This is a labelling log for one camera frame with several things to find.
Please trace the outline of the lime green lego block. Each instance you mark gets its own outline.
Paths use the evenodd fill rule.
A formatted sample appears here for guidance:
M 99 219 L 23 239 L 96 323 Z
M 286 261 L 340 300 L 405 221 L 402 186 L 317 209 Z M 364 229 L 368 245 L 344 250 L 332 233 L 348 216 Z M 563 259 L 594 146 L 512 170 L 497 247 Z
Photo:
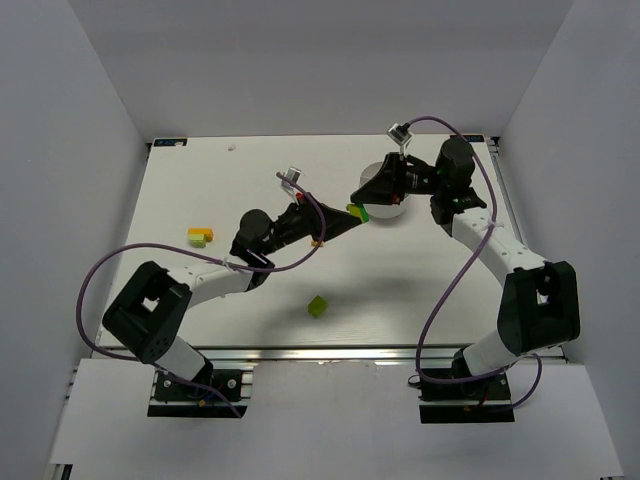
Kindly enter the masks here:
M 309 302 L 307 311 L 311 317 L 318 318 L 326 312 L 328 305 L 329 303 L 324 297 L 317 295 Z

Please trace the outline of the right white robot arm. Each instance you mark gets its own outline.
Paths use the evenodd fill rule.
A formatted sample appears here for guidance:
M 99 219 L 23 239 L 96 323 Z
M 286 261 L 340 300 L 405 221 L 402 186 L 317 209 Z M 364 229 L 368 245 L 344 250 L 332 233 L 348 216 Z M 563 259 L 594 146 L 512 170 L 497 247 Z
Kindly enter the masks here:
M 525 356 L 580 334 L 574 268 L 536 254 L 498 223 L 496 201 L 484 202 L 472 187 L 473 174 L 481 168 L 473 147 L 451 137 L 434 165 L 387 154 L 376 174 L 351 195 L 355 204 L 387 206 L 407 196 L 429 196 L 434 222 L 471 252 L 462 269 L 481 262 L 501 285 L 495 328 L 456 353 L 447 384 L 491 378 Z

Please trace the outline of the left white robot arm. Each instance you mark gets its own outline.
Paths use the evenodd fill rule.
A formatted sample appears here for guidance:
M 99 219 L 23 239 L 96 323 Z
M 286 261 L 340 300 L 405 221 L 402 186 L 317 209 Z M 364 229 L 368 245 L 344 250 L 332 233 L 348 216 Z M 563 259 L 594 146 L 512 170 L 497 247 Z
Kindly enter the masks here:
M 231 245 L 238 270 L 215 263 L 165 269 L 154 261 L 140 265 L 107 308 L 102 324 L 134 357 L 186 381 L 209 384 L 213 365 L 178 336 L 188 309 L 228 294 L 262 285 L 272 269 L 267 256 L 307 236 L 331 240 L 368 221 L 361 205 L 344 211 L 308 201 L 289 204 L 277 219 L 253 209 L 246 212 Z

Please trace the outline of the white round divided container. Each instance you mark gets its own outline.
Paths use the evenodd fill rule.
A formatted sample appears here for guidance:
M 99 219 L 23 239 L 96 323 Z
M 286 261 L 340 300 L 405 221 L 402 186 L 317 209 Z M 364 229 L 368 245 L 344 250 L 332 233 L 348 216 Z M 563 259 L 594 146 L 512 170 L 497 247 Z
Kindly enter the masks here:
M 369 164 L 360 174 L 359 186 L 363 187 L 372 180 L 382 165 L 382 162 Z M 373 220 L 387 221 L 403 216 L 410 210 L 411 205 L 412 198 L 406 195 L 400 203 L 389 203 L 388 200 L 382 201 L 382 198 L 379 198 L 376 201 L 368 201 L 364 204 L 364 208 Z

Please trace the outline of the right blue corner sticker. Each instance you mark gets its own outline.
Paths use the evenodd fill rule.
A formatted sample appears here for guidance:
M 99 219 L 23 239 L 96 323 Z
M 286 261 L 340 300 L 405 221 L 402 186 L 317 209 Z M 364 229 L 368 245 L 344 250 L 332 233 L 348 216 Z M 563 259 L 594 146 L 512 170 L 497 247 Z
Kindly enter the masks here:
M 480 134 L 464 135 L 464 138 L 470 143 L 484 143 L 485 138 Z

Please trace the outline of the blue corner sticker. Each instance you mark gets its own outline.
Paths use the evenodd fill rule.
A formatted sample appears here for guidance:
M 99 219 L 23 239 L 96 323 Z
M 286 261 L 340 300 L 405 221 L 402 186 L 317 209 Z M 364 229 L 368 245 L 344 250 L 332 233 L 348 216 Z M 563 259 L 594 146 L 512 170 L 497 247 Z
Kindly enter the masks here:
M 484 143 L 485 138 L 480 134 L 464 135 L 464 138 L 470 143 Z
M 187 138 L 169 138 L 169 139 L 155 139 L 152 146 L 154 148 L 160 147 L 183 147 L 188 143 Z

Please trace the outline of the yellow and green lego stack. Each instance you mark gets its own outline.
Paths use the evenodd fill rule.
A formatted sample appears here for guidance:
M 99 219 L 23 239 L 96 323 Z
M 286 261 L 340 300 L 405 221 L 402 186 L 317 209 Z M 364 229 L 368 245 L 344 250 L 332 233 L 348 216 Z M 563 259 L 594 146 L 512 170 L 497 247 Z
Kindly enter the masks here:
M 189 228 L 187 240 L 190 245 L 197 248 L 205 248 L 214 240 L 214 232 L 210 228 Z

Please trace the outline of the left blue corner sticker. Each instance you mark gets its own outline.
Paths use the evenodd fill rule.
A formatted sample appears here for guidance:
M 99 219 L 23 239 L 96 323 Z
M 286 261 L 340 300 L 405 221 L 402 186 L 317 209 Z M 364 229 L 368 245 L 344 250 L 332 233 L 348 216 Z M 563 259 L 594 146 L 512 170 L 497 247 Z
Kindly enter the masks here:
M 160 147 L 183 147 L 188 143 L 187 138 L 169 138 L 169 139 L 155 139 L 152 146 L 154 148 Z

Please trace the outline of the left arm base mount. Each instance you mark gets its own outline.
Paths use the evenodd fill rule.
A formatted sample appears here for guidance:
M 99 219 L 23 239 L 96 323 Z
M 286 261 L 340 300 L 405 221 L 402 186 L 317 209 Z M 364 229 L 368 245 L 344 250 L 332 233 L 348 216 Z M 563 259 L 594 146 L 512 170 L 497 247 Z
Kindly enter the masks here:
M 240 419 L 248 409 L 253 374 L 249 369 L 214 368 L 198 386 L 157 370 L 151 387 L 150 418 Z

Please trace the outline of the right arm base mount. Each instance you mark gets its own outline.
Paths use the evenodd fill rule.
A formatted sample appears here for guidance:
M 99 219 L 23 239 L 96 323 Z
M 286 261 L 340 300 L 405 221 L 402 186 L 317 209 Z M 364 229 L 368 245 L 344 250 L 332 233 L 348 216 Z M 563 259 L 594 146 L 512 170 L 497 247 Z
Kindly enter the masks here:
M 411 375 L 419 393 L 420 422 L 426 425 L 513 423 L 511 390 L 504 373 L 463 384 L 427 382 Z

